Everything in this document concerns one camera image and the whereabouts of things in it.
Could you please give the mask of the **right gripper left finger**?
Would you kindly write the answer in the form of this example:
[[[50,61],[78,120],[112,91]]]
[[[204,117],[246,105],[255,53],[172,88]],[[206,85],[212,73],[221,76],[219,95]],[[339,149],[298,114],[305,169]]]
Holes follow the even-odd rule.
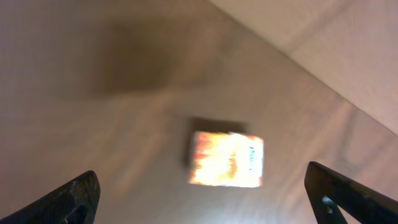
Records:
[[[93,224],[100,200],[100,183],[89,170],[1,219],[1,224]]]

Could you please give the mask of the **small orange snack packet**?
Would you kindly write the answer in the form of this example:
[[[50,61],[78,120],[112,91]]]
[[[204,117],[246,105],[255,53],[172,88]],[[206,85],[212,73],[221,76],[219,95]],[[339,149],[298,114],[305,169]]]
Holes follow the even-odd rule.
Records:
[[[243,133],[197,131],[188,183],[257,188],[262,185],[264,140]]]

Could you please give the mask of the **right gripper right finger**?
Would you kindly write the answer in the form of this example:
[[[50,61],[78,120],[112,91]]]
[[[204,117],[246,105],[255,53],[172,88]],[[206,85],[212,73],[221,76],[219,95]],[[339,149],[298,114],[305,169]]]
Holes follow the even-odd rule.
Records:
[[[304,180],[318,223],[346,223],[345,210],[360,223],[397,223],[397,201],[311,161]]]

